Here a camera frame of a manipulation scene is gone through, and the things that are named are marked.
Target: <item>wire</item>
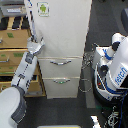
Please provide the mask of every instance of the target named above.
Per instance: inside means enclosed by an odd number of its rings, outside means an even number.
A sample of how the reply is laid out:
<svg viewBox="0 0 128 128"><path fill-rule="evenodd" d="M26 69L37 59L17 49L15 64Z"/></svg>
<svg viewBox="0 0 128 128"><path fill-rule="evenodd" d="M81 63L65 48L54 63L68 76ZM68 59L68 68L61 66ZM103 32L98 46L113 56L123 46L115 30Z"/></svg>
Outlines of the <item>wire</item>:
<svg viewBox="0 0 128 128"><path fill-rule="evenodd" d="M118 126L118 128L120 128L120 126L121 126L121 122L122 122L122 108L123 108L123 103L124 103L124 98L125 98L125 96L127 95L127 92L128 92L128 90L125 92L125 94L124 94L124 96L123 96L123 99L122 99L122 102L121 102L121 112L120 112L120 122L119 122L119 126Z"/></svg>
<svg viewBox="0 0 128 128"><path fill-rule="evenodd" d="M100 3L104 3L106 0L98 0Z"/></svg>
<svg viewBox="0 0 128 128"><path fill-rule="evenodd" d="M80 88L80 86L79 86L79 90L81 91L81 92L83 92L83 93L87 93L87 92L89 92L91 89L92 89L92 82L90 81L90 80L88 80L88 79L80 79L80 80L84 80L84 81L88 81L88 82L90 82L90 84L91 84L91 87L86 91L83 91L81 88Z"/></svg>

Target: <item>white panel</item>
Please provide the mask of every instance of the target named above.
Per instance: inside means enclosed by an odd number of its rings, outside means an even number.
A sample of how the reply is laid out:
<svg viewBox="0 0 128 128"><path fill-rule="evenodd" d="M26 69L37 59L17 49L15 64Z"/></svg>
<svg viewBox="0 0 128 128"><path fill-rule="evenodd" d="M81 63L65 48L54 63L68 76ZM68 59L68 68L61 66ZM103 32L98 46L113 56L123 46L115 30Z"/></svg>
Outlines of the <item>white panel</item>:
<svg viewBox="0 0 128 128"><path fill-rule="evenodd" d="M46 43L39 56L82 56L92 0L31 0L31 2L38 39L43 36ZM48 17L39 16L38 2L49 4Z"/></svg>
<svg viewBox="0 0 128 128"><path fill-rule="evenodd" d="M78 94L79 79L70 79L70 81L59 84L54 79L43 80L48 99L51 98L76 98Z"/></svg>
<svg viewBox="0 0 128 128"><path fill-rule="evenodd" d="M38 59L42 78L55 78L55 77L79 77L82 67L82 58L75 59ZM56 65L51 63L65 63L64 65Z"/></svg>

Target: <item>drawer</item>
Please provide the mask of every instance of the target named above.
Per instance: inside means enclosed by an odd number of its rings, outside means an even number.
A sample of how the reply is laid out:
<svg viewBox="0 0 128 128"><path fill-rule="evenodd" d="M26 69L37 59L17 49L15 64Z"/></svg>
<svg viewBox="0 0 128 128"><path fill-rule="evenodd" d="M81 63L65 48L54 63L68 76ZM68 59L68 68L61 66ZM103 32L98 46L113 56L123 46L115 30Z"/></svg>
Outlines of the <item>drawer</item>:
<svg viewBox="0 0 128 128"><path fill-rule="evenodd" d="M6 76L6 75L14 75L14 72L16 71L18 66L1 66L0 67L0 76ZM35 69L34 75L39 75L38 66Z"/></svg>
<svg viewBox="0 0 128 128"><path fill-rule="evenodd" d="M80 76L82 57L66 59L38 59L42 78Z"/></svg>
<svg viewBox="0 0 128 128"><path fill-rule="evenodd" d="M21 29L23 17L21 17L19 29L12 30L15 17L9 17L7 30L0 31L0 48L27 48L27 39L30 37L29 29Z"/></svg>
<svg viewBox="0 0 128 128"><path fill-rule="evenodd" d="M0 92L3 91L4 89L11 87L11 81L8 82L0 82ZM42 92L41 84L39 81L39 77L37 76L36 80L32 80L30 83L30 87L28 89L28 94L29 93L34 93L34 92Z"/></svg>
<svg viewBox="0 0 128 128"><path fill-rule="evenodd" d="M0 66L19 65L25 51L27 49L0 50Z"/></svg>
<svg viewBox="0 0 128 128"><path fill-rule="evenodd" d="M43 81L48 99L77 97L79 78L44 79Z"/></svg>
<svg viewBox="0 0 128 128"><path fill-rule="evenodd" d="M0 31L0 48L27 48L27 30L3 30Z"/></svg>

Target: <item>drawer handle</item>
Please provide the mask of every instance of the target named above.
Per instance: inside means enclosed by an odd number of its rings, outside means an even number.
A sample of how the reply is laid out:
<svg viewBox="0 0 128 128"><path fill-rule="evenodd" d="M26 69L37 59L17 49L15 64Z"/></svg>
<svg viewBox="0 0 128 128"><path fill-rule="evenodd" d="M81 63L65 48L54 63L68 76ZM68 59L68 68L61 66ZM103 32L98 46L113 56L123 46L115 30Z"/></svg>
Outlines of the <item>drawer handle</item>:
<svg viewBox="0 0 128 128"><path fill-rule="evenodd" d="M9 58L5 61L0 61L0 63L6 63L6 62L9 62Z"/></svg>
<svg viewBox="0 0 128 128"><path fill-rule="evenodd" d="M63 62L63 63L58 63L58 62L55 62L55 61L50 61L50 63L53 63L53 64L56 64L56 65L65 65L67 63L70 63L72 62L71 60L66 60L66 62Z"/></svg>
<svg viewBox="0 0 128 128"><path fill-rule="evenodd" d="M0 72L0 75L4 75L4 74L14 74L14 72Z"/></svg>
<svg viewBox="0 0 128 128"><path fill-rule="evenodd" d="M64 84L64 83L70 81L70 79L54 79L53 81L58 84Z"/></svg>

